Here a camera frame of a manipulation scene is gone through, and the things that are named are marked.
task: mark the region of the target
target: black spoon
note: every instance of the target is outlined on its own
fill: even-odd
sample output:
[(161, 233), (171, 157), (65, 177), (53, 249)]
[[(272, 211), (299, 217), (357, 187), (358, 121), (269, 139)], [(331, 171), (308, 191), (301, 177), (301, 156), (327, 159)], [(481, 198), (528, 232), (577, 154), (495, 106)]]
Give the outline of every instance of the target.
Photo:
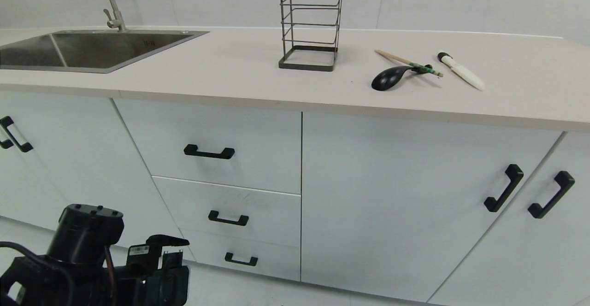
[[(425, 65), (426, 67), (432, 69), (432, 65)], [(375, 79), (373, 79), (373, 82), (371, 83), (371, 87), (373, 87), (374, 90), (380, 90), (381, 92), (383, 92), (384, 90), (388, 90), (390, 88), (392, 88), (393, 86), (397, 85), (398, 82), (400, 82), (400, 80), (402, 80), (402, 77), (404, 76), (404, 73), (406, 73), (406, 71), (411, 70), (414, 71), (415, 73), (419, 74), (419, 75), (423, 75), (427, 72), (425, 71), (420, 71), (418, 68), (413, 67), (413, 66), (408, 66), (408, 65), (404, 65), (404, 66), (396, 66), (396, 67), (392, 67), (390, 69), (387, 69), (383, 72), (381, 72), (380, 74), (377, 75), (377, 77), (375, 77)]]

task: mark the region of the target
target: kitchen counter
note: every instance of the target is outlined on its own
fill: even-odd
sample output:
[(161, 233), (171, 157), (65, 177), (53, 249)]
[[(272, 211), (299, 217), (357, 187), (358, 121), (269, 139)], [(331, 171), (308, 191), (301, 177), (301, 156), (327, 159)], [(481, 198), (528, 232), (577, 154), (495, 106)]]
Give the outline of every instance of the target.
[[(105, 75), (0, 70), (0, 89), (590, 132), (590, 47), (564, 39), (342, 30), (335, 71), (317, 72), (278, 68), (280, 29), (183, 29), (211, 33)], [(0, 46), (57, 30), (0, 30)], [(395, 89), (375, 91), (373, 78), (399, 65), (375, 49), (432, 64), (445, 77), (406, 75)], [(440, 49), (486, 91), (438, 62)]]

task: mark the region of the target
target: faucet handle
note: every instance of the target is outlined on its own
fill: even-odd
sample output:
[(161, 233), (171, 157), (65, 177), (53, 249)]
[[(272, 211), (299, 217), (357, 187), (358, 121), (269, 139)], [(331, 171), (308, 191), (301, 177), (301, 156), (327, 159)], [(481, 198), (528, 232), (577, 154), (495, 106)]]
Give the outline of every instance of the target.
[(107, 17), (109, 18), (109, 21), (112, 21), (112, 18), (110, 17), (109, 9), (103, 9), (103, 12), (107, 15)]

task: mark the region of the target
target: stainless steel sink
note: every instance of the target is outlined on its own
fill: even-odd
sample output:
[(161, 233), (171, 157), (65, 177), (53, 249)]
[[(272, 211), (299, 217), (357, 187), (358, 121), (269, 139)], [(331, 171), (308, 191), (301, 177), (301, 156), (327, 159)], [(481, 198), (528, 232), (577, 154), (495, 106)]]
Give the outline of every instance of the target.
[(206, 31), (59, 31), (0, 47), (0, 69), (109, 73)]

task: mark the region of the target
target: cabinet handle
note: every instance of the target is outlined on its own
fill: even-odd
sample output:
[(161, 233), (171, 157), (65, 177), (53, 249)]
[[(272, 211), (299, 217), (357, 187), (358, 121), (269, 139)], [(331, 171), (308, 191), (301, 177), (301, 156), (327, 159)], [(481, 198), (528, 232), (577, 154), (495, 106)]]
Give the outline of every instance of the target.
[(484, 205), (492, 213), (497, 212), (502, 208), (504, 202), (508, 200), (508, 197), (512, 194), (514, 189), (518, 186), (522, 177), (524, 177), (524, 172), (520, 169), (518, 165), (509, 165), (506, 171), (504, 172), (508, 178), (510, 178), (510, 184), (506, 187), (506, 190), (502, 192), (502, 195), (496, 200), (493, 197), (488, 197), (484, 201)]
[(529, 213), (531, 213), (534, 218), (543, 218), (576, 182), (567, 171), (560, 171), (557, 176), (555, 176), (554, 180), (561, 188), (544, 208), (538, 203), (533, 203), (533, 205), (529, 207)]
[(225, 254), (225, 260), (227, 262), (231, 262), (233, 264), (239, 264), (239, 265), (244, 265), (244, 266), (252, 266), (252, 267), (255, 267), (256, 264), (258, 263), (258, 258), (255, 258), (253, 256), (250, 258), (250, 262), (236, 261), (233, 258), (234, 258), (234, 254), (233, 253), (227, 252)]
[(209, 212), (209, 220), (210, 221), (222, 222), (224, 224), (246, 226), (246, 224), (248, 224), (248, 220), (249, 220), (249, 217), (245, 216), (245, 215), (240, 215), (240, 219), (238, 221), (224, 220), (223, 218), (218, 218), (218, 217), (219, 217), (219, 212), (217, 210), (211, 210)]
[(199, 147), (197, 145), (188, 144), (185, 147), (185, 155), (189, 156), (200, 156), (200, 157), (213, 157), (213, 159), (231, 159), (232, 156), (236, 153), (236, 150), (233, 148), (225, 148), (221, 153), (207, 153), (207, 152), (199, 152)]
[(4, 141), (0, 140), (0, 148), (3, 150), (7, 150), (14, 146), (14, 143), (10, 139), (6, 139)]
[(2, 126), (4, 131), (8, 134), (8, 136), (10, 136), (12, 140), (11, 144), (9, 144), (8, 147), (12, 146), (12, 142), (14, 142), (17, 145), (17, 147), (21, 150), (21, 152), (26, 153), (28, 151), (31, 151), (33, 149), (33, 146), (31, 144), (29, 144), (28, 142), (25, 142), (24, 144), (19, 144), (18, 140), (14, 137), (14, 135), (12, 135), (12, 133), (8, 129), (8, 127), (12, 124), (14, 124), (14, 121), (12, 118), (10, 118), (10, 116), (4, 116), (2, 117), (2, 119), (0, 119), (0, 126)]

